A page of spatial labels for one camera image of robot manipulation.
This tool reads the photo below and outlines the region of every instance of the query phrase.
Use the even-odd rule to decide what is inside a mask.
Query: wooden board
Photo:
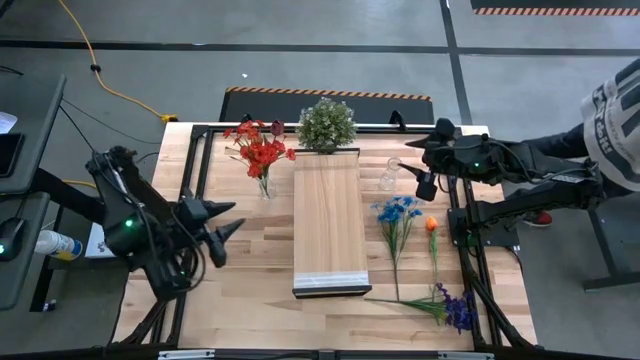
[[[176,200],[182,179],[189,123],[167,125],[153,186],[168,200]],[[486,127],[463,127],[465,134],[487,132]],[[378,188],[378,180],[391,156],[413,166],[423,166],[421,153],[404,143],[417,137],[403,135],[359,135],[354,147],[361,155],[360,186],[364,214],[367,265],[373,289],[366,297],[392,299],[393,272],[389,253],[369,206],[392,194]],[[236,201],[238,205],[216,218],[211,225],[225,224],[238,217],[247,223],[227,243],[228,266],[215,269],[207,264],[206,280],[187,297],[180,337],[182,347],[278,348],[278,349],[363,349],[363,350],[468,350],[468,333],[438,326],[423,313],[402,306],[371,303],[362,298],[296,300],[291,294],[293,278],[293,170],[291,161],[273,165],[277,197],[260,199],[255,180],[246,176],[246,167],[230,159],[229,141],[216,137],[205,199]],[[295,137],[287,146],[297,146]],[[197,172],[193,176],[195,186]],[[398,173],[395,194],[411,195],[416,182],[408,172]],[[474,186],[478,200],[500,201],[500,187]],[[446,227],[449,208],[447,194],[420,206]],[[399,266],[400,295],[415,299],[429,293],[433,283],[427,250],[425,217],[414,223]],[[462,292],[462,276],[457,251],[447,231],[438,233],[440,280],[453,293]],[[504,249],[486,251],[489,275],[498,305],[514,326],[535,343],[535,332],[518,263]],[[114,340],[122,339],[142,320],[154,299],[140,273],[132,274],[123,300]],[[489,340],[486,312],[480,309],[485,339]]]
[[[364,295],[371,285],[358,154],[300,153],[295,162],[294,295]]]

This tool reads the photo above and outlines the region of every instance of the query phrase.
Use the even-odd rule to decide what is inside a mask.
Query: concrete floor
[[[252,85],[423,93],[433,97],[436,116],[461,122],[449,55],[409,50],[447,45],[438,0],[112,0],[108,7],[100,0],[67,0],[67,4],[94,41],[404,47],[398,53],[97,51],[110,86],[161,112],[177,113],[183,121],[217,119],[227,86]],[[640,31],[638,18],[475,16],[468,0],[450,5],[460,47],[640,48],[640,38],[630,36]],[[0,39],[79,40],[80,36],[56,1],[22,0],[0,19]],[[570,51],[557,56],[463,55],[460,64],[471,120],[488,125],[493,136],[510,140],[567,130],[582,121],[580,100],[632,60],[612,55],[572,56]],[[66,99],[132,136],[160,141],[163,125],[148,112],[102,91],[89,63],[84,50],[0,49],[1,65],[27,74],[64,73],[69,79]],[[74,109],[70,113],[96,148],[120,144],[144,154],[159,147],[105,130]],[[43,167],[61,178],[90,180],[84,170],[88,154],[77,132],[60,116]],[[151,158],[140,165],[148,179],[154,164]],[[610,236],[626,240],[635,233],[637,199],[601,209],[603,217],[613,219],[606,229]],[[640,285],[585,294],[581,281],[605,275],[595,236],[583,212],[556,211],[554,216],[549,229],[519,228],[540,344],[554,350],[640,357]],[[616,223],[616,219],[626,220]],[[629,255],[636,266],[640,264],[637,245],[629,246]],[[23,293],[30,294],[35,286],[41,261],[34,261]],[[125,278],[116,270],[57,274],[52,288],[59,302],[55,312],[26,314],[19,306],[0,313],[0,353],[105,344],[118,315]]]

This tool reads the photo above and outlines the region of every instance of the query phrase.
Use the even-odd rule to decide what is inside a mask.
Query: wooden cutting board
[[[293,259],[298,299],[371,290],[358,153],[298,154]]]

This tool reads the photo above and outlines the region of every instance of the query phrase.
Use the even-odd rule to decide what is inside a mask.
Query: sneaker
[[[547,227],[553,222],[553,218],[548,212],[540,211],[531,213],[522,220],[525,224],[533,227]]]

